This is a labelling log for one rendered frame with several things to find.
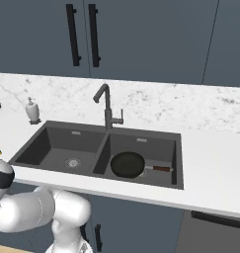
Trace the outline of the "dark grey double sink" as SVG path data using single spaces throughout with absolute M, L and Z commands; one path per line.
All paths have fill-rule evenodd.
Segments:
M 118 154 L 134 152 L 144 168 L 115 173 Z M 178 133 L 45 122 L 10 159 L 15 166 L 182 190 L 182 142 Z

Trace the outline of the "grey dishwasher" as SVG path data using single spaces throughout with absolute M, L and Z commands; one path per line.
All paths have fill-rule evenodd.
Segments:
M 240 253 L 240 228 L 192 218 L 191 211 L 184 211 L 175 253 Z

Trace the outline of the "dark grey tap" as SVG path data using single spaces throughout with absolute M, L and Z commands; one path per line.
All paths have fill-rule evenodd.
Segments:
M 97 91 L 93 100 L 95 103 L 99 103 L 102 95 L 105 95 L 105 128 L 106 130 L 112 130 L 113 124 L 122 125 L 123 124 L 123 110 L 120 110 L 120 118 L 113 117 L 113 111 L 111 109 L 111 95 L 110 95 L 110 87 L 107 83 L 104 83 L 100 89 Z

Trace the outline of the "white soap dispenser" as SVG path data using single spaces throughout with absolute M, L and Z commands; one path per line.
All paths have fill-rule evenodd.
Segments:
M 26 105 L 26 113 L 30 119 L 32 125 L 40 122 L 40 110 L 37 103 L 34 102 L 33 98 L 28 98 L 28 104 Z

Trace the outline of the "dark blue wall cupboard door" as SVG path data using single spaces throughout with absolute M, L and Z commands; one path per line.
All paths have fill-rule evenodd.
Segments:
M 219 0 L 202 83 L 240 87 L 240 0 Z
M 74 66 L 66 5 L 76 9 L 80 65 Z M 0 73 L 88 77 L 83 0 L 0 0 Z
M 93 78 L 200 84 L 218 0 L 84 0 Z M 93 66 L 88 5 L 98 9 Z

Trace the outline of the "black frying pan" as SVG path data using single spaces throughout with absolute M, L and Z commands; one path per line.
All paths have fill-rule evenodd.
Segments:
M 173 171 L 173 168 L 167 166 L 146 165 L 143 156 L 132 151 L 115 155 L 111 159 L 111 169 L 118 177 L 129 179 L 140 176 L 145 170 Z

